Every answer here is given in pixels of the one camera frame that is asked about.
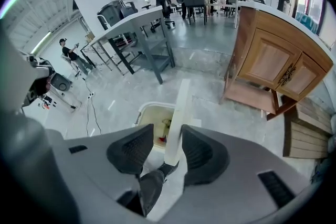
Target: black ornate handle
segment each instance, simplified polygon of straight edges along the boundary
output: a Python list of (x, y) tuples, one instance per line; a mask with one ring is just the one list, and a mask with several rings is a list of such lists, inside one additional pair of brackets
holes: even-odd
[(278, 84), (281, 84), (281, 86), (284, 86), (287, 82), (292, 80), (292, 76), (296, 70), (296, 67), (293, 67), (293, 64), (288, 67), (285, 74), (279, 79)]

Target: table top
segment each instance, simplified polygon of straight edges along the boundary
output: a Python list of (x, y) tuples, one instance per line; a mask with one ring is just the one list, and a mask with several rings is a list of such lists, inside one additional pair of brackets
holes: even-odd
[(124, 18), (123, 20), (120, 20), (119, 22), (117, 22), (115, 25), (111, 26), (109, 29), (106, 29), (105, 31), (101, 32), (99, 35), (97, 35), (89, 44), (88, 46), (92, 46), (93, 44), (95, 44), (96, 42), (98, 42), (100, 39), (104, 38), (109, 32), (115, 30), (118, 26), (121, 26), (129, 21), (131, 21), (132, 19), (141, 17), (143, 15), (149, 14), (149, 13), (153, 13), (153, 12), (157, 12), (159, 10), (162, 10), (162, 6), (158, 6), (155, 8), (150, 8), (150, 9), (146, 9), (143, 11), (140, 11), (138, 13), (134, 13), (131, 14), (130, 16), (127, 16), (126, 18)]
[(306, 26), (304, 26), (302, 23), (299, 21), (295, 20), (293, 17), (287, 15), (286, 13), (283, 13), (282, 11), (272, 8), (271, 6), (267, 6), (265, 4), (259, 3), (259, 2), (254, 2), (254, 1), (239, 1), (238, 6), (241, 7), (249, 7), (249, 8), (254, 8), (261, 10), (263, 12), (267, 12), (269, 14), (272, 14), (282, 20), (285, 20), (286, 22), (290, 23), (291, 25), (295, 26), (302, 32), (304, 32), (308, 37), (310, 37), (312, 40), (315, 41), (317, 45), (319, 45), (322, 50), (329, 56), (329, 58), (333, 61), (334, 65), (336, 65), (336, 58), (334, 55), (331, 53), (331, 51), (326, 47), (326, 45), (323, 43), (323, 41), (314, 34), (312, 31), (310, 31)]

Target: wooden crate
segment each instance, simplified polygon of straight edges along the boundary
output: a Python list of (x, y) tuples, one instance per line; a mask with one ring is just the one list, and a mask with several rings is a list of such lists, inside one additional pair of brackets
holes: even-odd
[(285, 113), (284, 157), (320, 159), (328, 155), (330, 115), (305, 98)]

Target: linear light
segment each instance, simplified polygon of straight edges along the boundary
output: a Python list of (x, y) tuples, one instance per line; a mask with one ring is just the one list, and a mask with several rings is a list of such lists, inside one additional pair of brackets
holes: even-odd
[(2, 19), (6, 15), (7, 11), (9, 11), (9, 9), (13, 6), (13, 4), (16, 1), (17, 0), (5, 0), (4, 4), (0, 9), (0, 19)]
[(39, 48), (39, 46), (43, 43), (43, 41), (46, 40), (47, 37), (49, 37), (50, 34), (51, 34), (51, 32), (48, 32), (48, 34), (46, 34), (46, 35), (44, 36), (44, 38), (41, 39), (41, 41), (40, 41), (40, 42), (36, 45), (36, 47), (32, 50), (31, 54), (33, 54), (34, 52), (37, 51), (37, 49)]

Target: cabinet door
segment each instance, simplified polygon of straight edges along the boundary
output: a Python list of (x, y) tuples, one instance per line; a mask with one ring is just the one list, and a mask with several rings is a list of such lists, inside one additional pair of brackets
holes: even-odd
[(326, 74), (317, 63), (303, 53), (292, 70), (282, 78), (276, 91), (300, 101), (322, 81)]
[(284, 39), (256, 29), (239, 77), (273, 90), (290, 66), (294, 66), (302, 51)]

